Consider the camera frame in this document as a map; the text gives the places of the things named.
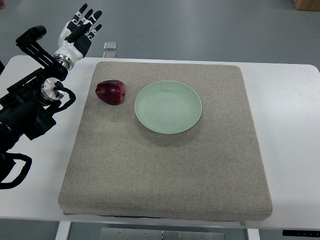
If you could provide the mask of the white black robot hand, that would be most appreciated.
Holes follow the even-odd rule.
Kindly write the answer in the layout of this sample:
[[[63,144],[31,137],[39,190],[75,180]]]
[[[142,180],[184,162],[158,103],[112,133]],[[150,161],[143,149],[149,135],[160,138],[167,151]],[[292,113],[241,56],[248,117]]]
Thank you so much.
[[[96,25],[102,11],[94,12],[93,9],[87,8],[88,5],[85,3],[65,24],[57,40],[55,58],[75,64],[87,55],[93,38],[102,27],[101,24]]]

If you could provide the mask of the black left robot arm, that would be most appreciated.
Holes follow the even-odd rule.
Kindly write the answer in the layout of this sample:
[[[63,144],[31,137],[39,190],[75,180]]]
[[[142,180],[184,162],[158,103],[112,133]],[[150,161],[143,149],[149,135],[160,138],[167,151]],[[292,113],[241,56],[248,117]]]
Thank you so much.
[[[47,30],[39,25],[28,29],[16,39],[16,45],[41,64],[12,86],[0,99],[0,188],[13,189],[26,178],[32,159],[22,153],[9,153],[22,135],[30,140],[44,135],[56,121],[55,113],[70,107],[75,94],[64,87],[71,63],[51,56],[37,41]]]

